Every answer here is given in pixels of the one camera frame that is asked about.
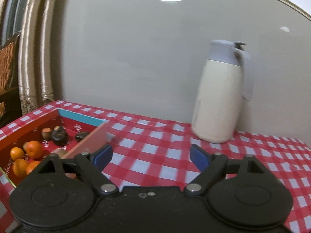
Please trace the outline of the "dark wrinkled passion fruit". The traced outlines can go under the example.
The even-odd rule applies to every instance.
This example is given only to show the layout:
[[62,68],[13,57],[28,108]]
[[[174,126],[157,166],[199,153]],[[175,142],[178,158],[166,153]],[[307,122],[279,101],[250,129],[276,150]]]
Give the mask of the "dark wrinkled passion fruit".
[[88,136],[90,132],[87,131],[81,131],[75,135],[75,140],[79,143],[82,141],[86,136]]

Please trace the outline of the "brown kiwi fruit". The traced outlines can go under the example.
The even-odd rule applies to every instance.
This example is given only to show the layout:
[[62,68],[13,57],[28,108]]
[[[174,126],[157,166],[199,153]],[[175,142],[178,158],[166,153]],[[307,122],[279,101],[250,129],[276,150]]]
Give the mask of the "brown kiwi fruit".
[[62,158],[66,153],[67,151],[63,148],[57,148],[54,151],[52,151],[52,154],[57,154],[59,158]]

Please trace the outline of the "dark water chestnut with stem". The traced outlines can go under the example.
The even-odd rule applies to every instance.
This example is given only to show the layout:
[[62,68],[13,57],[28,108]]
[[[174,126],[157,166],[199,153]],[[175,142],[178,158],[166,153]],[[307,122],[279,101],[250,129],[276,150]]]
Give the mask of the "dark water chestnut with stem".
[[51,140],[57,146],[63,146],[68,139],[68,133],[63,126],[56,126],[51,133]]

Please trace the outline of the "brown water chestnut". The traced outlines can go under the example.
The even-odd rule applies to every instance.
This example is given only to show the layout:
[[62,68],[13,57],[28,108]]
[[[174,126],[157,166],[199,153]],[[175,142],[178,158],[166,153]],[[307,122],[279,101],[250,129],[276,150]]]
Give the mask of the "brown water chestnut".
[[41,135],[42,135],[43,140],[47,140],[47,141],[50,140],[51,134],[52,134],[51,128],[43,128],[41,130]]

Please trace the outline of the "small tangerine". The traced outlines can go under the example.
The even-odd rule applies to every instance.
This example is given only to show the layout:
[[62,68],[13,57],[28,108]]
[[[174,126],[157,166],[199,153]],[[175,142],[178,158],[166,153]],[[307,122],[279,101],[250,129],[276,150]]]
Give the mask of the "small tangerine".
[[23,149],[19,148],[19,147],[13,147],[10,150],[10,157],[13,161],[17,160],[17,159],[23,159],[24,158],[24,151]]

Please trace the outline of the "large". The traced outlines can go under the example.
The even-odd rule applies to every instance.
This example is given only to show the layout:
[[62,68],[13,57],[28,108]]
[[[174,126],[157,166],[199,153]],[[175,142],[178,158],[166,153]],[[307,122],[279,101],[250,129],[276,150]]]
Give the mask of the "large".
[[31,161],[27,164],[26,174],[29,175],[41,162],[40,161]]

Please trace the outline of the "red checkered tablecloth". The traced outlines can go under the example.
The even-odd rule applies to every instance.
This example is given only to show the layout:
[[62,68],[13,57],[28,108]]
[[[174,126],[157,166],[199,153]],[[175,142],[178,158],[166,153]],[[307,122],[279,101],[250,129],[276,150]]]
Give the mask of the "red checkered tablecloth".
[[157,195],[156,187],[180,187],[188,196],[209,196],[215,210],[228,200],[216,188],[237,184],[239,199],[270,205],[283,183],[291,193],[273,215],[285,216],[291,232],[310,232],[310,148],[299,139],[237,131],[225,143],[198,138],[190,124],[104,110],[59,100],[49,103],[1,129],[1,232],[17,222],[10,194],[25,178],[14,175],[10,151],[31,140],[44,149],[42,162],[56,169],[52,156],[62,148],[42,138],[44,128],[59,126],[68,138],[63,149],[67,174],[82,174],[97,192],[112,195],[142,186],[141,198]]

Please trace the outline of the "red orange cardboard box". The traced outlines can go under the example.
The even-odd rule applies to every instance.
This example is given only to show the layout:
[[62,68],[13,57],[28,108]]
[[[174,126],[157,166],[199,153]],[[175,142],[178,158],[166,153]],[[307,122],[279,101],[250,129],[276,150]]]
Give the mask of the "red orange cardboard box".
[[1,186],[12,191],[22,179],[13,172],[14,147],[25,151],[27,143],[42,148],[38,158],[43,160],[50,153],[60,158],[73,158],[77,154],[89,153],[94,166],[102,171],[112,159],[112,146],[107,140],[107,121],[57,109],[30,119],[24,116],[24,124],[13,122],[1,129]]

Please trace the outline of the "cream and grey thermos jug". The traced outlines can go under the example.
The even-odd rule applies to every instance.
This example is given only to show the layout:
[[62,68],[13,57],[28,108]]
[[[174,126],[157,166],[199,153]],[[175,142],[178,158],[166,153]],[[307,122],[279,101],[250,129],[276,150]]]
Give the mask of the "cream and grey thermos jug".
[[243,100],[252,98],[251,58],[244,42],[213,40],[198,87],[191,129],[200,139],[221,144],[236,130]]

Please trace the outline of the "wooden bench with woven back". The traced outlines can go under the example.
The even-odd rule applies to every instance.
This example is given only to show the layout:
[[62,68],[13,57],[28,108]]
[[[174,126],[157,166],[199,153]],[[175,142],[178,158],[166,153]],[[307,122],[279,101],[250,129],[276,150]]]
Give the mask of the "wooden bench with woven back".
[[1,128],[21,117],[18,87],[18,49],[20,33],[1,46]]

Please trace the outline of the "beige curtain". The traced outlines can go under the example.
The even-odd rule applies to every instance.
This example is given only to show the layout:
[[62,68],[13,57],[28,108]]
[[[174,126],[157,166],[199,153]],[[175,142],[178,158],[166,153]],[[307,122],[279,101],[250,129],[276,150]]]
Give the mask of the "beige curtain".
[[1,0],[1,47],[15,45],[6,88],[17,87],[23,115],[51,103],[51,36],[56,0]]

